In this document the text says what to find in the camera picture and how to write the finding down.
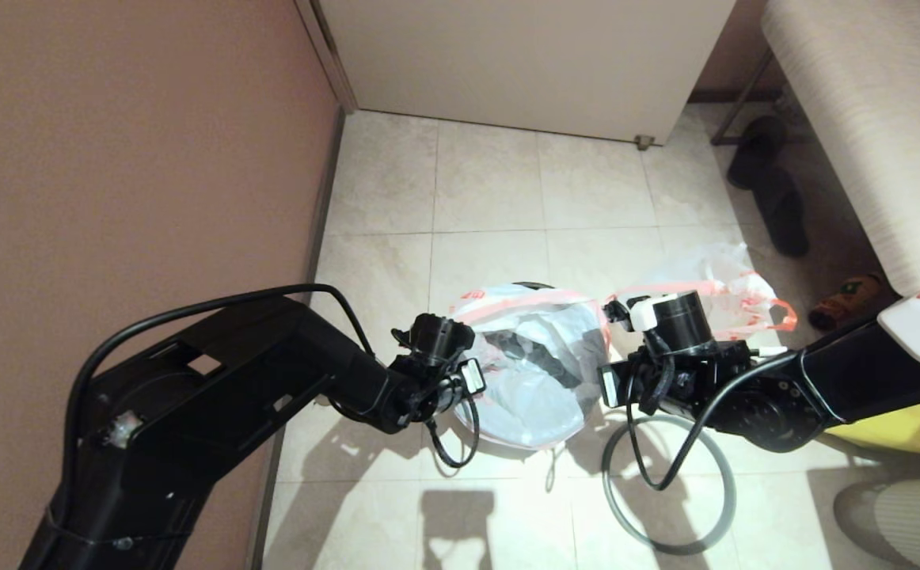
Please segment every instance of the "black slipper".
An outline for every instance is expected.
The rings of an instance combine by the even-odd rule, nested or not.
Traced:
[[[801,225],[804,206],[790,174],[775,166],[763,170],[753,178],[752,194],[774,248],[787,257],[808,253],[808,237]]]
[[[774,165],[787,140],[787,127],[776,116],[760,116],[745,127],[735,159],[728,167],[728,183],[751,190],[755,177]]]

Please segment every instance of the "door frame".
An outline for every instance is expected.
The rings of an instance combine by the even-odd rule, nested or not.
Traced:
[[[330,87],[333,88],[334,97],[340,102],[344,112],[351,115],[352,112],[358,111],[358,100],[355,99],[355,91],[352,90],[348,75],[344,72],[344,65],[340,64],[336,43],[333,42],[329,25],[323,17],[319,0],[295,0],[295,5],[305,23],[305,29],[308,30],[312,47],[315,48],[316,55],[319,55],[319,63],[322,64]]]

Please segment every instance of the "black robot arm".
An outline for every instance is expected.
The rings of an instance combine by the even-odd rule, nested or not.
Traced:
[[[874,317],[757,365],[759,351],[745,340],[713,339],[695,291],[626,304],[616,300],[605,313],[642,332],[644,346],[601,368],[610,407],[660,409],[695,421],[696,430],[786,452],[832,426],[920,404],[920,362]]]
[[[81,372],[66,426],[76,447],[21,567],[173,568],[214,483],[320,394],[349,419],[396,433],[485,387],[476,361],[460,361],[473,340],[466,325],[421,314],[394,331],[410,354],[386,367],[283,296],[308,290],[337,296],[368,349],[327,286],[219,299],[125,329],[226,307],[92,381]],[[99,358],[119,344],[106,342]]]

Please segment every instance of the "brown wall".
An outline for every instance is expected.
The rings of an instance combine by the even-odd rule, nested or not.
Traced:
[[[334,129],[291,0],[0,2],[0,568],[99,340],[304,277]],[[182,568],[242,567],[261,463],[218,484]]]
[[[759,19],[765,7],[766,0],[736,0],[735,9],[728,16],[728,23],[724,25],[713,53],[699,74],[693,93],[736,93],[742,90],[767,48],[763,30],[759,28]],[[756,89],[779,89],[783,82],[783,72],[773,62]]]

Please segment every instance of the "white plastic bag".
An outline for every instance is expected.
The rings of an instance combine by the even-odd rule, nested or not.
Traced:
[[[688,255],[676,257],[634,285],[620,289],[608,300],[625,302],[641,295],[667,295],[695,289],[703,303],[710,331],[717,340],[745,340],[760,331],[793,331],[797,313],[778,299],[752,266],[746,256],[746,246],[714,243],[693,249]],[[772,306],[787,311],[780,324],[770,315]]]
[[[476,333],[485,392],[476,397],[481,435],[521,450],[544,450],[584,426],[600,397],[597,367],[610,337],[594,299],[565,289],[499,285],[465,294],[450,310]],[[471,425],[467,405],[454,408]]]

